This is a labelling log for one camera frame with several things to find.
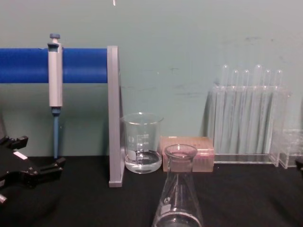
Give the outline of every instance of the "pipette tip box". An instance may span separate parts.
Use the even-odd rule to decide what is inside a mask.
[[[194,158],[193,172],[212,172],[214,168],[213,141],[208,137],[162,136],[159,149],[163,157],[163,171],[167,172],[168,158],[165,148],[174,144],[187,144],[198,150]]]

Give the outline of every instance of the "green wall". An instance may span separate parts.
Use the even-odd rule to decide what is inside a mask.
[[[165,118],[163,135],[201,135],[208,91],[220,67],[282,69],[292,91],[287,128],[301,128],[303,30],[300,0],[3,0],[0,46],[120,48],[125,114]],[[52,154],[47,85],[0,85],[10,136],[30,137],[24,153]],[[63,155],[107,152],[107,87],[65,85]]]

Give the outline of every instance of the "flask rim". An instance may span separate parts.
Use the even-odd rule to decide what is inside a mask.
[[[197,148],[188,144],[174,144],[165,148],[165,154],[168,157],[178,159],[194,158],[197,153]]]
[[[131,113],[121,117],[121,120],[127,124],[134,125],[151,125],[158,124],[164,120],[163,117],[157,116],[154,113],[149,112],[137,112]]]

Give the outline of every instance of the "glass beaker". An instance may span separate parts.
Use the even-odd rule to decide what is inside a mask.
[[[192,178],[197,149],[177,144],[165,149],[168,172],[152,227],[203,227]]]
[[[125,166],[134,173],[156,171],[162,164],[158,151],[160,122],[152,113],[134,113],[122,118],[125,126]]]

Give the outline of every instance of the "pipette holder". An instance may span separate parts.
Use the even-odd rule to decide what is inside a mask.
[[[117,46],[105,49],[64,48],[63,83],[107,83],[110,187],[121,187],[124,173],[123,116]],[[0,49],[0,83],[48,83],[48,49]],[[0,121],[0,137],[5,133]]]

